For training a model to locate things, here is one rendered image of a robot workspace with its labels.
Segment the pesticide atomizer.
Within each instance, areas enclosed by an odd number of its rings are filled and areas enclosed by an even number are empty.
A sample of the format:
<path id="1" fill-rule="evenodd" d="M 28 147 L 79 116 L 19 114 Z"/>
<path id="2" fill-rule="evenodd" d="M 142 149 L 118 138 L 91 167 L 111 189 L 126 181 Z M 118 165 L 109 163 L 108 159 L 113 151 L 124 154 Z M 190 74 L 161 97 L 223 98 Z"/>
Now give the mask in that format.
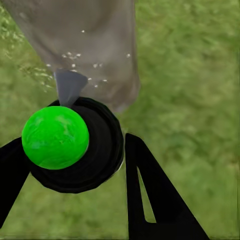
<path id="1" fill-rule="evenodd" d="M 96 189 L 124 162 L 123 131 L 107 106 L 80 97 L 88 77 L 67 69 L 54 74 L 58 100 L 38 110 L 24 125 L 25 161 L 31 174 L 56 192 Z"/>

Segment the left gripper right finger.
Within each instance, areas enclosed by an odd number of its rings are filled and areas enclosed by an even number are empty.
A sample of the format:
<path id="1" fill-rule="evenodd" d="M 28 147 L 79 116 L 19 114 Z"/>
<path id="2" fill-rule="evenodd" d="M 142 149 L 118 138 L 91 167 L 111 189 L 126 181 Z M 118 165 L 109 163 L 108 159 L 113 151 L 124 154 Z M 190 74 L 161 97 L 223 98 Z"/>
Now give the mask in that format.
<path id="1" fill-rule="evenodd" d="M 125 133 L 129 240 L 209 240 L 146 144 Z M 139 168 L 156 223 L 145 220 Z"/>

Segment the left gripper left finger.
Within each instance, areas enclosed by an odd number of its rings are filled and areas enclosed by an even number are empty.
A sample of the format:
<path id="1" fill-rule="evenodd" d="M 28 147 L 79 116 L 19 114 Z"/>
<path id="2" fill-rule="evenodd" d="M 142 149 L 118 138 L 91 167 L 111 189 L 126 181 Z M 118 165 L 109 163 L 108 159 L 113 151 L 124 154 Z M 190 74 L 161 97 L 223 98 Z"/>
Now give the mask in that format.
<path id="1" fill-rule="evenodd" d="M 0 147 L 0 230 L 30 172 L 21 137 Z"/>

